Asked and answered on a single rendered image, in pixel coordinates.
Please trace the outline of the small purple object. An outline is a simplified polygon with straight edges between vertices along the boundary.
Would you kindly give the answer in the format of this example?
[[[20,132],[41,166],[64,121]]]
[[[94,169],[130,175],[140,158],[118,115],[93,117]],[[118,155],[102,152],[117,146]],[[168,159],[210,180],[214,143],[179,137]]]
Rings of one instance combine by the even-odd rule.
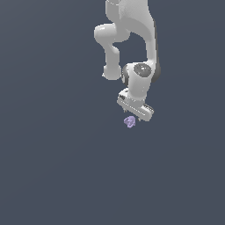
[[[124,119],[124,123],[127,125],[128,128],[132,128],[135,125],[135,117],[128,116]]]

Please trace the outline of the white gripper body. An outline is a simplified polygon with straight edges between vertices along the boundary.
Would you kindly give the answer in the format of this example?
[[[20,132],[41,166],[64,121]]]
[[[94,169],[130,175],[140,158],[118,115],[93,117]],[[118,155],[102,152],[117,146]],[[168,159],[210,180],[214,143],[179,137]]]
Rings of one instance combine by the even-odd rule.
[[[127,109],[138,118],[149,121],[154,114],[154,109],[145,103],[145,100],[134,100],[128,96],[128,88],[122,90],[117,99],[117,103]]]

